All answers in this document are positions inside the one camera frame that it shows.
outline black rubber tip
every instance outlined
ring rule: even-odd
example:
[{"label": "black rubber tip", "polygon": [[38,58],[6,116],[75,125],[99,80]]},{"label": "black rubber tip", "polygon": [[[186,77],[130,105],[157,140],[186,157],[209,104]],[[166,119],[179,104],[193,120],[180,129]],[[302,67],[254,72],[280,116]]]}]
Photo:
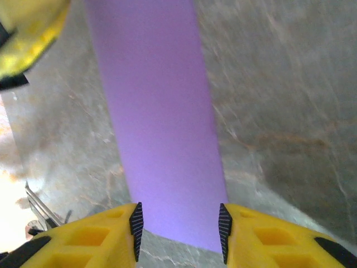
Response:
[{"label": "black rubber tip", "polygon": [[221,239],[222,253],[224,264],[227,264],[228,260],[228,237],[232,229],[233,219],[229,214],[228,210],[224,204],[220,205],[219,208],[219,219],[218,219],[218,229],[219,237]]},{"label": "black rubber tip", "polygon": [[141,246],[141,237],[143,235],[144,228],[143,207],[141,202],[139,202],[135,207],[133,214],[130,216],[129,223],[131,234],[134,236],[135,260],[138,262]]},{"label": "black rubber tip", "polygon": [[0,47],[2,47],[11,37],[12,33],[6,31],[2,23],[0,23]]},{"label": "black rubber tip", "polygon": [[357,257],[342,247],[342,245],[322,237],[316,237],[315,241],[346,268],[357,267]]},{"label": "black rubber tip", "polygon": [[24,74],[19,74],[12,77],[5,77],[0,81],[0,90],[17,88],[26,84],[28,84],[28,81]]},{"label": "black rubber tip", "polygon": [[0,268],[20,268],[34,254],[44,247],[51,240],[49,236],[43,236],[26,242],[18,249],[0,261]]}]

